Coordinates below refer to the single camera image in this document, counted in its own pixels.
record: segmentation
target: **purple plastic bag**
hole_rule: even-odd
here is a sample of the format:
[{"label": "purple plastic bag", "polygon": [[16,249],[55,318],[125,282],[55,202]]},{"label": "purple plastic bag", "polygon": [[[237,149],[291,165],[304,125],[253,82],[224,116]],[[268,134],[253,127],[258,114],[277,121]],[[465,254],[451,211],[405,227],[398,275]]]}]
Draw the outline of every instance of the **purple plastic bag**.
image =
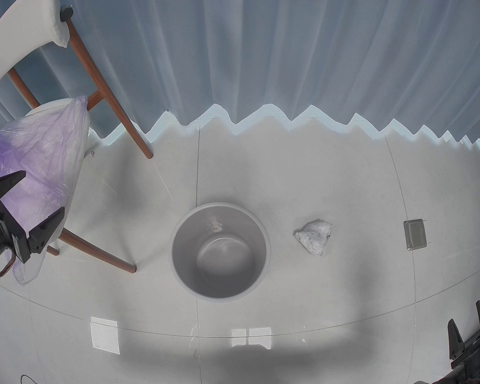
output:
[{"label": "purple plastic bag", "polygon": [[[88,136],[86,106],[86,97],[79,96],[67,105],[41,110],[0,129],[0,176],[26,171],[26,177],[1,201],[27,235],[62,206],[67,216]],[[49,242],[58,238],[64,221]],[[38,275],[46,250],[33,253],[25,264],[15,260],[13,274],[20,284]],[[11,251],[4,255],[9,260]]]}]

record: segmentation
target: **floor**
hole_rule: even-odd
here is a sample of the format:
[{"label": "floor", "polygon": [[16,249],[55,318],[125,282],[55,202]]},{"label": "floor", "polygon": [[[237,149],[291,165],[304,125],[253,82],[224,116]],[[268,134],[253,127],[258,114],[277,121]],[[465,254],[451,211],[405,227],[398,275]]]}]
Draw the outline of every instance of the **floor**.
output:
[{"label": "floor", "polygon": [[[238,135],[222,118],[164,121],[152,160],[126,134],[109,146],[91,135],[66,228],[138,272],[58,242],[28,286],[5,276],[0,383],[411,384],[448,373],[448,320],[465,339],[480,326],[480,150],[391,129],[373,140],[308,117],[287,130],[283,119]],[[214,201],[253,212],[272,248],[263,282],[228,303],[196,300],[168,264],[175,224]],[[317,218],[333,224],[320,258],[293,237]],[[403,221],[417,218],[428,246],[409,252]]]}]

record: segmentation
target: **wooden chair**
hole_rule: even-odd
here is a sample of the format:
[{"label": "wooden chair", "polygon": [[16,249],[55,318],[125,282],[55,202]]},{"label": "wooden chair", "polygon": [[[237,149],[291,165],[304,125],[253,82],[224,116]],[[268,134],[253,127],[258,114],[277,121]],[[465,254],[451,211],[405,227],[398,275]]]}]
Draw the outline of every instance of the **wooden chair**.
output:
[{"label": "wooden chair", "polygon": [[[72,14],[71,8],[60,11],[58,0],[16,0],[0,18],[0,78],[8,73],[15,87],[32,108],[29,114],[36,110],[68,104],[72,99],[56,100],[40,105],[14,69],[14,65],[27,54],[48,42],[53,41],[65,48],[70,42],[83,67],[97,86],[97,90],[88,97],[87,110],[105,99],[141,151],[147,158],[152,158],[153,153],[150,148],[133,126],[85,48],[70,20]],[[130,273],[136,271],[135,265],[111,255],[65,228],[59,239],[124,271]],[[48,246],[47,252],[55,256],[59,254],[58,250],[50,246]]]}]

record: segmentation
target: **curtain fold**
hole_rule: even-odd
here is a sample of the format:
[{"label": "curtain fold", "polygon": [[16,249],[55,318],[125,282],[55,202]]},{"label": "curtain fold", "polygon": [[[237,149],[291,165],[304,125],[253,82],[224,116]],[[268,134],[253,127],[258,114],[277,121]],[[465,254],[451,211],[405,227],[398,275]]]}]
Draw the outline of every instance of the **curtain fold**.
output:
[{"label": "curtain fold", "polygon": [[[12,0],[0,0],[1,14]],[[310,105],[347,124],[480,136],[480,5],[403,0],[74,0],[74,22],[129,117],[148,132],[169,109],[187,125],[212,104],[234,123],[264,104],[289,119]],[[16,66],[38,101],[91,94],[70,48]],[[0,126],[26,103],[0,80]],[[105,101],[100,137],[118,125]]]}]

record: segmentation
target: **crumpled white paper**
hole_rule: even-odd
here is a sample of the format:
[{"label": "crumpled white paper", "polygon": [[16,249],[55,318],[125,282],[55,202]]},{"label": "crumpled white paper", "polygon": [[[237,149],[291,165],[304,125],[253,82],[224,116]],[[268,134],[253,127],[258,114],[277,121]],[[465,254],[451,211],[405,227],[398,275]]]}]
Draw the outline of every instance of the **crumpled white paper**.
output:
[{"label": "crumpled white paper", "polygon": [[326,221],[317,220],[307,225],[304,230],[296,232],[294,236],[313,256],[322,256],[330,237],[331,226],[332,224]]}]

